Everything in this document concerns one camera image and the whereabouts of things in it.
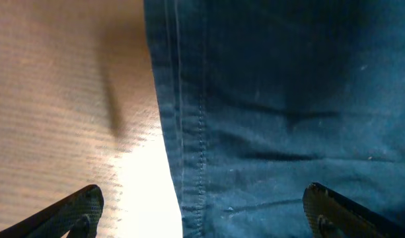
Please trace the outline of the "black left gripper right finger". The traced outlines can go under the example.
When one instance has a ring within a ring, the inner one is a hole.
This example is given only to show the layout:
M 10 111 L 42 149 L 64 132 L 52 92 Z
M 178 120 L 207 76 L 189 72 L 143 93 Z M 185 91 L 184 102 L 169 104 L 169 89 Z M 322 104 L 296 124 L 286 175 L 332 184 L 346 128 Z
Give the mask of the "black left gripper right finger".
M 314 238 L 405 238 L 405 228 L 318 182 L 304 190 L 303 209 Z

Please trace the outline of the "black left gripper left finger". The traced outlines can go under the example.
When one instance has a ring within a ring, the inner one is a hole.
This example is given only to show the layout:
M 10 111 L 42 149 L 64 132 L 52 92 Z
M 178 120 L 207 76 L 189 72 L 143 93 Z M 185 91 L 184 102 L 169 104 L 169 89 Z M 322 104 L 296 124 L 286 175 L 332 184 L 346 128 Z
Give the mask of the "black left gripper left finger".
M 104 197 L 90 184 L 0 231 L 0 238 L 95 238 Z

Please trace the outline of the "navy blue shorts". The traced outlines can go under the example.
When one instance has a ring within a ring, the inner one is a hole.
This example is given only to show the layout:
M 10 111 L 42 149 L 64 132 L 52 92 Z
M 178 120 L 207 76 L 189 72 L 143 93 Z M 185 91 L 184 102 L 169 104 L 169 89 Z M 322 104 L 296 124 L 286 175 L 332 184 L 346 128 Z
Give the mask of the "navy blue shorts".
M 146 0 L 185 237 L 310 237 L 312 182 L 405 227 L 405 0 Z

